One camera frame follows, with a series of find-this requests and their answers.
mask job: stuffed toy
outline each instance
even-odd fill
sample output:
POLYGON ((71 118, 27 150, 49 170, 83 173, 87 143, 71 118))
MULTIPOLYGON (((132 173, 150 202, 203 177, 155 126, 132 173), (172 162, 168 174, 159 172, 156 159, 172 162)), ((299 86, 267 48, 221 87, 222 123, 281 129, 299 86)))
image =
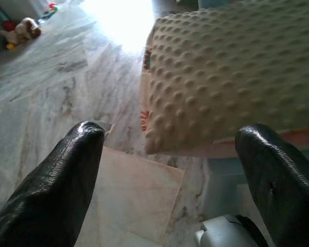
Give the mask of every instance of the stuffed toy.
POLYGON ((35 20, 27 17, 15 27, 15 30, 10 32, 2 30, 0 31, 0 34, 6 37, 9 44, 16 46, 39 37, 41 29, 35 20))

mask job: grey marble tile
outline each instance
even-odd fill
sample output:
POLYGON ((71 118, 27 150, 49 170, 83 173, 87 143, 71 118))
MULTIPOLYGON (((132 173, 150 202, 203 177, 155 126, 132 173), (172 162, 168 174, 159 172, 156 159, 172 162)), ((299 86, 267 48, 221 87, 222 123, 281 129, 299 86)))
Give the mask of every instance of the grey marble tile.
POLYGON ((206 159, 191 158, 171 214, 164 238, 166 247, 195 247, 194 233, 205 220, 200 212, 205 187, 206 159))
POLYGON ((191 157, 147 155, 140 123, 139 87, 135 87, 105 141, 108 147, 184 170, 191 157))
POLYGON ((0 208, 15 189, 28 108, 23 99, 0 109, 0 208))
POLYGON ((115 122, 140 82, 142 53, 127 55, 109 44, 87 73, 95 120, 115 122))
POLYGON ((28 98, 30 108, 19 182, 48 155, 74 124, 92 119, 85 74, 66 79, 28 98))
POLYGON ((98 55, 109 42, 91 38, 95 24, 78 6, 62 9, 38 39, 0 54, 0 106, 85 71, 89 53, 98 55))

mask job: sunlight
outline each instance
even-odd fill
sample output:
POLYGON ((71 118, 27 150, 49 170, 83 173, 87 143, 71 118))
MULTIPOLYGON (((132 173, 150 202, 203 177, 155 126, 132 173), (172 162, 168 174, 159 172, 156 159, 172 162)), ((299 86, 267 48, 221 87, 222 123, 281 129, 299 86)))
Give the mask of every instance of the sunlight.
POLYGON ((128 53, 145 46, 155 21, 151 0, 86 0, 80 7, 98 21, 104 35, 128 53))

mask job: beige tile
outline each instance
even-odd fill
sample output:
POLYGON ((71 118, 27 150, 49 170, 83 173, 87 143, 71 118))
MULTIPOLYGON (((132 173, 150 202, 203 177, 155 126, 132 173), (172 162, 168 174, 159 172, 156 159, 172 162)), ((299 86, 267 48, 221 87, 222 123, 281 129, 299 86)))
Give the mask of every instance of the beige tile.
POLYGON ((100 245, 100 226, 97 211, 97 196, 93 195, 82 228, 74 247, 96 247, 100 245))
MULTIPOLYGON (((117 246, 111 238, 121 234, 160 244, 182 177, 180 169, 104 148, 94 191, 101 246, 117 246)), ((133 246, 125 237, 119 246, 133 246)))

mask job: bumpy foam mat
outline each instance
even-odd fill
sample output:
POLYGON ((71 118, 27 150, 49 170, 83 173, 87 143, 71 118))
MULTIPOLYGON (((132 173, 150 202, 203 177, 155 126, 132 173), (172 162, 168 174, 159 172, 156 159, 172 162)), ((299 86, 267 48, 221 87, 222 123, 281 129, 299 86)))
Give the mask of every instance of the bumpy foam mat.
POLYGON ((308 132, 309 0, 241 1, 158 19, 141 92, 148 153, 231 140, 254 122, 308 132))

